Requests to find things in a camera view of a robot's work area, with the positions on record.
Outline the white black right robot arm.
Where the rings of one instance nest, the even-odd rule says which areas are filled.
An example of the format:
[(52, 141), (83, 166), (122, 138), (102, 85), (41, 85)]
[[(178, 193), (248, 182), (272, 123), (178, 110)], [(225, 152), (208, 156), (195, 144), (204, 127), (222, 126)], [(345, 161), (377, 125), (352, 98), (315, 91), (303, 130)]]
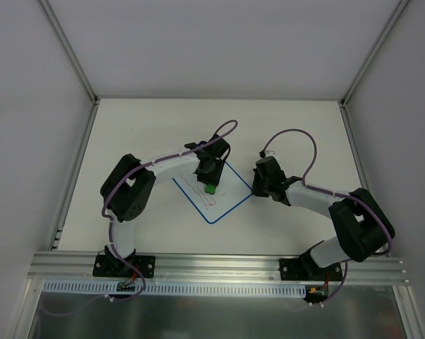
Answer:
[(333, 193), (312, 187), (300, 177), (286, 177), (273, 156), (258, 160), (253, 172), (254, 196), (315, 212), (329, 218), (335, 230), (333, 238), (313, 245), (298, 258), (281, 259), (282, 280), (324, 280), (330, 274), (332, 281), (338, 281), (344, 276), (341, 263), (361, 263), (383, 246), (392, 246), (394, 227), (368, 190)]

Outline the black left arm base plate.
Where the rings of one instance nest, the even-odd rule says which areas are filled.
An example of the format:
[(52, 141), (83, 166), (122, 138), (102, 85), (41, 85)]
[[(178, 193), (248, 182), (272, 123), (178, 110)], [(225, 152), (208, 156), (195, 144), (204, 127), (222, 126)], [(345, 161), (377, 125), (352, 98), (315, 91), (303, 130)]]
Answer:
[(130, 278), (135, 271), (130, 265), (137, 268), (144, 278), (153, 278), (156, 267), (156, 257), (149, 255), (131, 254), (124, 264), (112, 254), (98, 254), (92, 270), (94, 277), (100, 278)]

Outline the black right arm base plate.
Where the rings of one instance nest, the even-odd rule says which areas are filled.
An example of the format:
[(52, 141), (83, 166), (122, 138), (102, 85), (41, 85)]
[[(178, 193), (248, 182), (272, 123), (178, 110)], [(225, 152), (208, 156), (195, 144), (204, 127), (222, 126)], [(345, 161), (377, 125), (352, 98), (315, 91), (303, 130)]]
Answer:
[(325, 268), (319, 267), (310, 257), (281, 258), (279, 260), (282, 281), (323, 281), (339, 282), (343, 272), (339, 263)]

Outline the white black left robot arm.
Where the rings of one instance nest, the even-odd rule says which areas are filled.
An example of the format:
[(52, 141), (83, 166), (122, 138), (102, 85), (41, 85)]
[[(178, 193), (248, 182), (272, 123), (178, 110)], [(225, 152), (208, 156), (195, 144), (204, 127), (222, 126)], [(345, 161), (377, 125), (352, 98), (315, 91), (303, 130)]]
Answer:
[(136, 250), (131, 221), (145, 209), (154, 186), (194, 174), (206, 192), (214, 194), (230, 153), (231, 145), (215, 134), (208, 142), (187, 143), (180, 153), (156, 160), (142, 162), (132, 154), (120, 159), (100, 189), (104, 199), (102, 216), (109, 219), (109, 267), (116, 275), (125, 276), (133, 270)]

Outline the green whiteboard eraser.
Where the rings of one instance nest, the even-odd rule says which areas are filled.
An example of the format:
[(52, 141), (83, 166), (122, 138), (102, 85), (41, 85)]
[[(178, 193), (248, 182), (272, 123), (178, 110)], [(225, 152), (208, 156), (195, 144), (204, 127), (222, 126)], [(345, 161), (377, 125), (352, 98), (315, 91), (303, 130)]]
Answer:
[(216, 189), (217, 189), (217, 186), (216, 185), (214, 185), (214, 184), (207, 184), (204, 187), (204, 192), (206, 192), (207, 194), (210, 194), (210, 195), (214, 195), (216, 193)]

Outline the blue-framed small whiteboard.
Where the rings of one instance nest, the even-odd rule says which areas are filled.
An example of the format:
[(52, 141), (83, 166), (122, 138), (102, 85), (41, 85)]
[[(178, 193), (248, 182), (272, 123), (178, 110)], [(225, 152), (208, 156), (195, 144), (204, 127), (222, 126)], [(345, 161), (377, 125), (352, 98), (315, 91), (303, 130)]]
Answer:
[(251, 187), (228, 163), (224, 165), (215, 193), (208, 193), (206, 185), (189, 174), (173, 178), (183, 195), (210, 225), (215, 224), (251, 197)]

